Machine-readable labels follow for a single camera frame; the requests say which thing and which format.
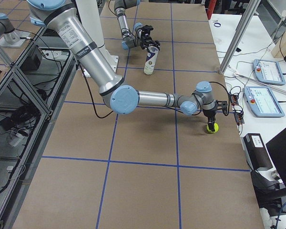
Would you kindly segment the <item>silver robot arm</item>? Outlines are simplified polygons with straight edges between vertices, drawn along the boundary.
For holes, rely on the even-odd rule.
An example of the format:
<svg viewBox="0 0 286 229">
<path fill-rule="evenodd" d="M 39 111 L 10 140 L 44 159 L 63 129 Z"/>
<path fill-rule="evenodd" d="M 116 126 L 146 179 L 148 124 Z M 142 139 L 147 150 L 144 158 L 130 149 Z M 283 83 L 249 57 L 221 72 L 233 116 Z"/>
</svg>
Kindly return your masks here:
<svg viewBox="0 0 286 229">
<path fill-rule="evenodd" d="M 122 36 L 122 47 L 125 50 L 140 46 L 141 49 L 152 51 L 152 47 L 160 49 L 160 43 L 151 37 L 154 29 L 151 25 L 136 23 L 133 31 L 129 28 L 126 18 L 126 10 L 140 4 L 139 0 L 116 0 L 114 3 L 114 14 L 120 26 Z"/>
<path fill-rule="evenodd" d="M 77 18 L 77 10 L 70 0 L 30 0 L 28 4 L 32 17 L 45 27 L 55 30 L 76 60 L 83 64 L 98 85 L 104 103 L 114 112 L 125 115 L 134 111 L 138 105 L 147 105 L 177 107 L 185 115 L 192 116 L 201 108 L 208 118 L 207 129 L 216 131 L 218 103 L 214 100 L 209 82 L 199 82 L 190 96 L 138 91 L 127 85 L 124 78 L 112 69 Z"/>
</svg>

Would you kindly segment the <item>black monitor arm base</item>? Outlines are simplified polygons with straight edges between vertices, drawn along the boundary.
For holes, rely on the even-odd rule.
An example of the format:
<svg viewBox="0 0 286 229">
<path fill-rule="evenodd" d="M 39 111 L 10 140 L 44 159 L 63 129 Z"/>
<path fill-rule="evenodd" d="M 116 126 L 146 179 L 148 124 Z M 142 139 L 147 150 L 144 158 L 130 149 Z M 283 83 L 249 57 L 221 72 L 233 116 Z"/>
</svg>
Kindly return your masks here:
<svg viewBox="0 0 286 229">
<path fill-rule="evenodd" d="M 270 216 L 278 216 L 286 203 L 286 186 L 278 181 L 269 181 L 257 171 L 250 172 L 256 199 L 260 208 L 265 208 Z M 281 212 L 286 215 L 286 205 Z"/>
</svg>

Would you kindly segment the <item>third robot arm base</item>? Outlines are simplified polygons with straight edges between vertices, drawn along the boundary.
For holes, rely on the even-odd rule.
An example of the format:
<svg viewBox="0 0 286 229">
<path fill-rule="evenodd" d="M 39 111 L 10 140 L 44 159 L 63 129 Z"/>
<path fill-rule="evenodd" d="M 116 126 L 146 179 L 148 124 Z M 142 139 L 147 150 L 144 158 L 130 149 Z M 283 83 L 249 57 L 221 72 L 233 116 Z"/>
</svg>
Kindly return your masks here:
<svg viewBox="0 0 286 229">
<path fill-rule="evenodd" d="M 8 16 L 0 13 L 0 46 L 5 48 L 20 48 L 29 37 L 30 32 L 17 31 Z"/>
</svg>

